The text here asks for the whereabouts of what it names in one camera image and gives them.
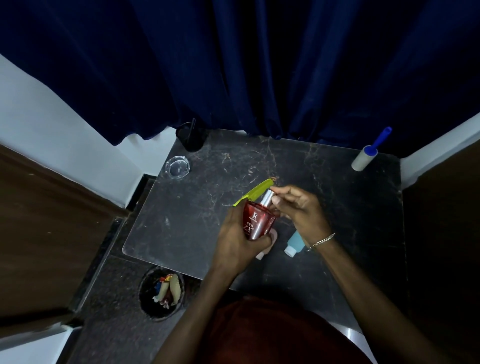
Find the silver chain bracelet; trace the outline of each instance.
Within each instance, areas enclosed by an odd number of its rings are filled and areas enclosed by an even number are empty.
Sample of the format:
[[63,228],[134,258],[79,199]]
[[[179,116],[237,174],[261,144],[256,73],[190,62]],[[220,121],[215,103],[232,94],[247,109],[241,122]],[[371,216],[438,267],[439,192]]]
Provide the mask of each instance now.
[[309,252],[310,250],[312,250],[314,247],[316,247],[317,245],[320,245],[324,242],[327,242],[329,241],[330,239],[332,239],[333,237],[335,236],[335,233],[333,233],[332,235],[329,235],[327,236],[325,239],[321,239],[320,241],[317,241],[315,244],[313,244],[310,248],[307,249],[307,252]]

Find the person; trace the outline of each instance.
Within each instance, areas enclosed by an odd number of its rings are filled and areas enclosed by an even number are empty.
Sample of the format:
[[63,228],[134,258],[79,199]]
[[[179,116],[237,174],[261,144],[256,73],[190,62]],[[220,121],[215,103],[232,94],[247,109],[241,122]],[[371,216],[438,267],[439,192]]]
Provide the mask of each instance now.
[[[273,210],[293,221],[307,246],[331,235],[316,195],[291,185],[271,189],[276,193]],[[370,363],[353,343],[312,312],[255,298],[217,309],[235,277],[271,244],[268,234],[255,241],[245,238],[243,208],[241,203],[229,209],[210,270],[154,363]],[[378,363],[451,362],[335,239],[315,250],[340,286]]]

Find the red perfume bottle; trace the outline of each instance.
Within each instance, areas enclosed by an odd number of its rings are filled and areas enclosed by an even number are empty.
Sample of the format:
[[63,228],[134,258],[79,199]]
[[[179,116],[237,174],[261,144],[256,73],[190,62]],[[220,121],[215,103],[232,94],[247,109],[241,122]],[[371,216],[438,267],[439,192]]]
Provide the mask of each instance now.
[[249,240],[258,239],[270,231],[275,215],[268,209],[275,193],[265,192],[260,203],[247,201],[243,210],[243,230]]

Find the forearm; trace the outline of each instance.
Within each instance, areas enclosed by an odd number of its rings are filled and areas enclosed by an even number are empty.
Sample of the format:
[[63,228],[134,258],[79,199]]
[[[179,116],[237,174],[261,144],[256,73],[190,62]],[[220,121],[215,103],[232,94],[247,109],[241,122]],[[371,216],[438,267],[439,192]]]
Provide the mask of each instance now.
[[207,273],[197,296],[163,343],[153,363],[193,363],[205,328],[232,280],[219,271]]
[[332,240],[321,244],[322,254],[344,293],[372,351],[380,362],[448,362],[398,308]]

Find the person's right arm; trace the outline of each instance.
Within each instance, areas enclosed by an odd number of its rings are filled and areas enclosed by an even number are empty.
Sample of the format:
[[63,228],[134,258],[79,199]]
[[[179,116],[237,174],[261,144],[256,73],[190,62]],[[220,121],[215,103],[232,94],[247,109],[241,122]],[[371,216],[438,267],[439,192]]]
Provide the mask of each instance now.
[[[283,216],[290,218],[310,246],[331,234],[314,194],[296,186],[271,187]],[[357,319],[379,363],[450,363],[375,286],[335,240],[320,244],[322,255]]]

